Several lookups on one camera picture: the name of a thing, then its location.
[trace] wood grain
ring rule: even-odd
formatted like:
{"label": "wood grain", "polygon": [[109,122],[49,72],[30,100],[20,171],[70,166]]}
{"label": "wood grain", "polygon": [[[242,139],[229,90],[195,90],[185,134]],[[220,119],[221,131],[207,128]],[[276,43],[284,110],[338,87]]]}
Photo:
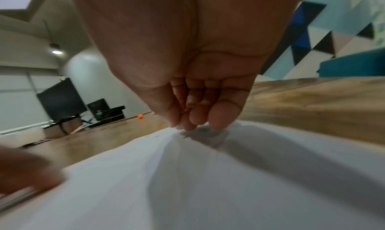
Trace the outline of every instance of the wood grain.
{"label": "wood grain", "polygon": [[[385,77],[296,79],[255,84],[239,119],[385,145]],[[161,118],[115,122],[29,151],[61,167],[166,128]]]}

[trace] white paper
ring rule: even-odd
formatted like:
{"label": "white paper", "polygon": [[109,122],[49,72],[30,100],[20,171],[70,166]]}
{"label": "white paper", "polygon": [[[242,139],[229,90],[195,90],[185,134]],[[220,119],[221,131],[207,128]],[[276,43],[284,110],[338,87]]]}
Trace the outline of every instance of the white paper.
{"label": "white paper", "polygon": [[67,168],[5,230],[385,229],[384,148],[259,123],[164,129]]}

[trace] wooden table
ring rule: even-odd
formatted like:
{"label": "wooden table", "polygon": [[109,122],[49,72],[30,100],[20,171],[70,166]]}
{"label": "wooden table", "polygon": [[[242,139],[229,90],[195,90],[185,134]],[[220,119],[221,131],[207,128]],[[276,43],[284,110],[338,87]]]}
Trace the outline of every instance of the wooden table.
{"label": "wooden table", "polygon": [[[239,119],[385,145],[385,77],[294,79],[254,85]],[[29,151],[61,167],[166,128],[159,116],[129,119]]]}

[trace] black monitor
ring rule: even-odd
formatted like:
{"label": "black monitor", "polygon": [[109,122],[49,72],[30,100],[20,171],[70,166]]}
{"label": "black monitor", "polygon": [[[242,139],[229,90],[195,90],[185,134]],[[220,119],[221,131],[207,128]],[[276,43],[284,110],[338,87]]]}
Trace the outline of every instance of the black monitor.
{"label": "black monitor", "polygon": [[101,120],[100,117],[97,115],[99,112],[103,112],[109,109],[109,106],[105,99],[100,99],[97,101],[94,101],[87,105],[88,109],[92,112],[92,114],[95,116],[96,120]]}
{"label": "black monitor", "polygon": [[69,78],[38,94],[37,98],[54,122],[87,111]]}

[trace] blurred hand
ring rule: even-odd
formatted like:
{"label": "blurred hand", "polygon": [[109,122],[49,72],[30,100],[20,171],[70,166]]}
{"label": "blurred hand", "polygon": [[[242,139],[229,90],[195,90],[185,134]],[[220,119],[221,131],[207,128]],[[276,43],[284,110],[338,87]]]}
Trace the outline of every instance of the blurred hand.
{"label": "blurred hand", "polygon": [[74,0],[111,71],[171,127],[240,114],[300,0]]}
{"label": "blurred hand", "polygon": [[63,181],[60,170],[44,158],[0,148],[0,194],[12,194],[27,187],[44,192]]}

